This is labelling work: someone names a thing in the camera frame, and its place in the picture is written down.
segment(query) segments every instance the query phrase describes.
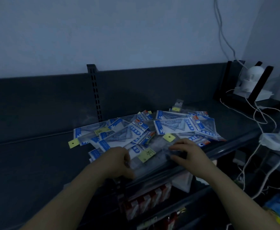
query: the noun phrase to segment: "person's right hand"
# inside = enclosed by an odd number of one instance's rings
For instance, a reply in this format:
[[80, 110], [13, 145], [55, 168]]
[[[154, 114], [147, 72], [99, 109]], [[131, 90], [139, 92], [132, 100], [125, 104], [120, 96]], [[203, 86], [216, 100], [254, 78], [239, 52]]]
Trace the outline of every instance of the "person's right hand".
[[207, 180], [214, 173], [216, 166], [206, 156], [200, 147], [193, 141], [184, 138], [178, 140], [169, 150], [181, 150], [187, 152], [187, 158], [183, 159], [177, 155], [171, 155], [171, 159], [177, 164], [183, 166], [194, 176]]

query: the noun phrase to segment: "person's left hand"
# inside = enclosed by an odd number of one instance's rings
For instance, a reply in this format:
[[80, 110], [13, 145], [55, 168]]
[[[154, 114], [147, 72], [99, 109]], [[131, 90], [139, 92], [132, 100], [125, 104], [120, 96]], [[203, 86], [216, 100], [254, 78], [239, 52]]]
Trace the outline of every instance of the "person's left hand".
[[99, 169], [105, 173], [106, 178], [124, 176], [126, 178], [134, 179], [134, 172], [132, 169], [126, 167], [125, 161], [130, 161], [127, 149], [114, 147], [102, 154], [95, 163], [99, 164]]

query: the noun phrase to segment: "hand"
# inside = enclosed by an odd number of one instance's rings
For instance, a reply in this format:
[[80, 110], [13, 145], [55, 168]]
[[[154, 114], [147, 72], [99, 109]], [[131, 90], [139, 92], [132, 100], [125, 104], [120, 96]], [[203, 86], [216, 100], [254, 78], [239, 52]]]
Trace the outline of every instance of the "hand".
[[135, 175], [132, 169], [127, 168], [124, 162], [129, 162], [130, 157], [127, 149], [114, 147], [107, 150], [95, 162], [99, 164], [106, 178], [117, 178], [124, 176], [134, 179]]
[[216, 169], [214, 163], [206, 156], [203, 150], [187, 138], [180, 139], [174, 145], [170, 146], [169, 150], [187, 152], [186, 159], [176, 155], [171, 155], [171, 159], [196, 177], [207, 180]]

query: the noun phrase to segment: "red and white box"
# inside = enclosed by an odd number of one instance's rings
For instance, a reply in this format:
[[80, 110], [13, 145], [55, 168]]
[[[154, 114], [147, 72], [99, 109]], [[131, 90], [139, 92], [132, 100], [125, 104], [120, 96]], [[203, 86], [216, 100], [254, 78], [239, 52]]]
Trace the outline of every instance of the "red and white box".
[[155, 207], [161, 198], [162, 191], [160, 188], [152, 190], [150, 192], [150, 197], [151, 197], [151, 208]]
[[146, 212], [150, 208], [151, 204], [151, 196], [149, 194], [145, 194], [137, 198], [139, 204], [140, 214]]
[[161, 195], [159, 203], [165, 201], [166, 199], [168, 199], [170, 197], [171, 188], [172, 188], [172, 184], [170, 182], [165, 185], [162, 185], [160, 187], [160, 189], [162, 191], [162, 195]]
[[139, 204], [137, 200], [125, 203], [125, 213], [127, 220], [132, 220], [139, 214]]

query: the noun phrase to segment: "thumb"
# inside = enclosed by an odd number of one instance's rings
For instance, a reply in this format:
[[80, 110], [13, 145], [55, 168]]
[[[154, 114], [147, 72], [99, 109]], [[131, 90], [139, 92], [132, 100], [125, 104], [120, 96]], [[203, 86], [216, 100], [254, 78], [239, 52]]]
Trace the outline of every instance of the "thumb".
[[183, 159], [183, 158], [181, 158], [181, 157], [179, 157], [179, 156], [177, 156], [177, 155], [171, 155], [171, 159], [173, 161], [175, 161], [177, 164], [183, 166], [185, 169], [188, 166], [188, 161]]
[[134, 174], [134, 171], [132, 169], [129, 169], [129, 168], [126, 168], [124, 173], [123, 173], [123, 176], [125, 178], [129, 178], [129, 179], [135, 179], [135, 174]]

